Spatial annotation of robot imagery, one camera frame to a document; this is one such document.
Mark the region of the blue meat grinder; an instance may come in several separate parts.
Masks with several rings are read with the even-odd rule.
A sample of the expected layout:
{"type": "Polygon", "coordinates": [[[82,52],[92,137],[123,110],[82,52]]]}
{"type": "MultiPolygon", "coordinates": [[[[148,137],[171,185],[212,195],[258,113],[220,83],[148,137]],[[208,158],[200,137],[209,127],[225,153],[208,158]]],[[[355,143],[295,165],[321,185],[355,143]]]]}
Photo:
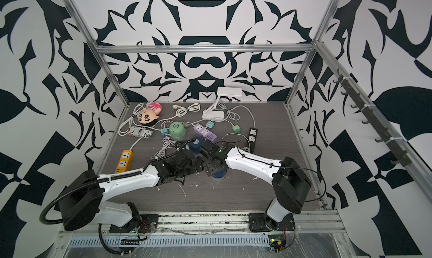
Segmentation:
{"type": "Polygon", "coordinates": [[[200,153],[200,148],[203,143],[204,141],[201,137],[195,137],[193,138],[192,142],[187,144],[187,148],[189,151],[193,152],[194,154],[198,154],[200,153]]]}
{"type": "Polygon", "coordinates": [[[222,180],[227,174],[227,170],[219,170],[215,174],[212,175],[212,178],[215,180],[222,180]]]}

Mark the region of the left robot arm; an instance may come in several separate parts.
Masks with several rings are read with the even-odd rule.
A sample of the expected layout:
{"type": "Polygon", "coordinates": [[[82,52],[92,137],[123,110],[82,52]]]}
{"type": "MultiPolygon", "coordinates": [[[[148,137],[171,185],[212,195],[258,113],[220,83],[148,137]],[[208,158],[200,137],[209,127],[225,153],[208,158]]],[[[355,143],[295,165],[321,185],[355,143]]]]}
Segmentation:
{"type": "Polygon", "coordinates": [[[183,183],[185,177],[203,170],[202,158],[182,149],[147,166],[120,174],[84,172],[40,213],[45,225],[63,225],[76,231],[89,224],[110,224],[126,232],[141,221],[132,202],[118,204],[112,198],[142,188],[153,188],[173,181],[183,183]]]}

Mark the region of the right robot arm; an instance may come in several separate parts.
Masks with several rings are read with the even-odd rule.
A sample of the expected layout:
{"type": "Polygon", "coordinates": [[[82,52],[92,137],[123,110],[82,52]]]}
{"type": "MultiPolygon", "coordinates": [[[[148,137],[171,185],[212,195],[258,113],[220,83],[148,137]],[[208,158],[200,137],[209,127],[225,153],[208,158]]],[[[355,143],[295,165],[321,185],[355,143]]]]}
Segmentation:
{"type": "Polygon", "coordinates": [[[294,215],[302,212],[312,182],[291,158],[271,160],[245,152],[232,144],[217,145],[205,141],[199,148],[206,171],[238,170],[270,184],[275,198],[263,214],[250,213],[253,233],[294,230],[294,215]]]}

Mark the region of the green meat grinder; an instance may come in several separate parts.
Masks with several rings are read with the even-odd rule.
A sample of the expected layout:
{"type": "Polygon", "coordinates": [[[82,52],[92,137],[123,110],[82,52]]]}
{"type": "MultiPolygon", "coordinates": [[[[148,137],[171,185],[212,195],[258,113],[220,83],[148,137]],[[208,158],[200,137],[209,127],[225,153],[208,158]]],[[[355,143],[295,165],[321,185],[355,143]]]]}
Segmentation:
{"type": "Polygon", "coordinates": [[[173,141],[181,141],[186,138],[186,128],[183,123],[175,121],[169,127],[169,135],[173,141]]]}

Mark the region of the purple power strip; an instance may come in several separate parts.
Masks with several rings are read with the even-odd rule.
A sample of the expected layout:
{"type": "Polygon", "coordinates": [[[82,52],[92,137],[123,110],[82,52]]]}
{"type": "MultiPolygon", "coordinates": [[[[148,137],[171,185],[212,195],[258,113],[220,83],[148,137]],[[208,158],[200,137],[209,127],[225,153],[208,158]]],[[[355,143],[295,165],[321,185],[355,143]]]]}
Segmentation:
{"type": "Polygon", "coordinates": [[[211,132],[209,129],[207,129],[206,127],[202,126],[199,123],[194,125],[193,130],[203,140],[209,140],[212,143],[215,143],[217,141],[216,134],[211,132]]]}

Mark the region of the teal charger plug middle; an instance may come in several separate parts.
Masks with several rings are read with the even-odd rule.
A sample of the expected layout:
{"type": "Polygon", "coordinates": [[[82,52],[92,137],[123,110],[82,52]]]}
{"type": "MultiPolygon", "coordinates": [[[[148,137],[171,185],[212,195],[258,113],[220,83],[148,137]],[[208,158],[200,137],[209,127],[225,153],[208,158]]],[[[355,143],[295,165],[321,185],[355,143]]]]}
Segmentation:
{"type": "Polygon", "coordinates": [[[214,126],[215,126],[215,123],[212,122],[212,121],[208,121],[207,124],[206,124],[206,127],[209,128],[209,129],[212,129],[214,126]]]}

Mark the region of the green charger plug right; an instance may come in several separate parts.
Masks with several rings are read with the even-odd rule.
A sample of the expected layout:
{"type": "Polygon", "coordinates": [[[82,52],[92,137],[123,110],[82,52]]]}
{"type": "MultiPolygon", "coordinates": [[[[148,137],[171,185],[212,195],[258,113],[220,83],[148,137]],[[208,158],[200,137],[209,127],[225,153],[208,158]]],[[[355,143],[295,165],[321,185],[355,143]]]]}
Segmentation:
{"type": "Polygon", "coordinates": [[[238,125],[233,125],[232,130],[235,134],[241,134],[241,127],[238,125]]]}

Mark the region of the black power strip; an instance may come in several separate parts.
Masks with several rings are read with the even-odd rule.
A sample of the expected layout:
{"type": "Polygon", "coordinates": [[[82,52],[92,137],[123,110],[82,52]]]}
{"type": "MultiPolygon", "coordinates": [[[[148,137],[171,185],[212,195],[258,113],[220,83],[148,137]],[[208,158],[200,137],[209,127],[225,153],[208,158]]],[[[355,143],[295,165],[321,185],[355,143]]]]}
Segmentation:
{"type": "Polygon", "coordinates": [[[248,142],[249,142],[249,152],[254,153],[255,145],[257,142],[257,133],[258,130],[256,128],[251,127],[249,130],[248,142]]]}

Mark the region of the yellow power strip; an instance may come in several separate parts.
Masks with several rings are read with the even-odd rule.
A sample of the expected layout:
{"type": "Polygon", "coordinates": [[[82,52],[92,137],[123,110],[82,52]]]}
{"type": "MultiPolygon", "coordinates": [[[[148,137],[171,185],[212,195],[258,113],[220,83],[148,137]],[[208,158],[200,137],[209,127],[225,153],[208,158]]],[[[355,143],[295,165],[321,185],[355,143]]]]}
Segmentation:
{"type": "Polygon", "coordinates": [[[131,150],[125,150],[122,152],[119,163],[115,170],[115,174],[120,174],[129,171],[133,158],[133,152],[131,150]]]}

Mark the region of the cartoon head toy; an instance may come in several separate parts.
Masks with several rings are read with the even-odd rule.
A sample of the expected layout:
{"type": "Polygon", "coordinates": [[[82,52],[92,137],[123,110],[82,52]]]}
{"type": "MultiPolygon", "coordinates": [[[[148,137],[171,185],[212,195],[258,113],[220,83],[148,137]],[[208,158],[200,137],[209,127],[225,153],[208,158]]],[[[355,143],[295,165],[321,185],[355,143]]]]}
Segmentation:
{"type": "Polygon", "coordinates": [[[162,106],[159,103],[148,104],[137,116],[139,123],[144,126],[154,126],[158,119],[159,114],[162,112],[162,106]]]}

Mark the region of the wall hook rack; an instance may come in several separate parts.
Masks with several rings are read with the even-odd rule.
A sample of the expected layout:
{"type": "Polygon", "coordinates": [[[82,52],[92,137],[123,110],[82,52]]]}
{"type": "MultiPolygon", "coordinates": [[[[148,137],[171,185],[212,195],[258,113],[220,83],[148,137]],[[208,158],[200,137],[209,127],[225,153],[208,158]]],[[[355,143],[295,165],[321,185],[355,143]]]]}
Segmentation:
{"type": "Polygon", "coordinates": [[[354,101],[354,105],[351,108],[360,111],[364,115],[365,120],[362,123],[364,125],[371,125],[377,132],[379,137],[375,139],[375,142],[384,143],[390,149],[396,158],[395,160],[391,160],[390,163],[393,165],[400,164],[403,167],[412,164],[408,150],[403,145],[405,139],[391,129],[390,123],[384,118],[378,107],[373,104],[372,100],[357,85],[354,78],[344,76],[338,70],[337,80],[334,82],[342,86],[344,89],[342,92],[343,95],[350,96],[354,101]]]}

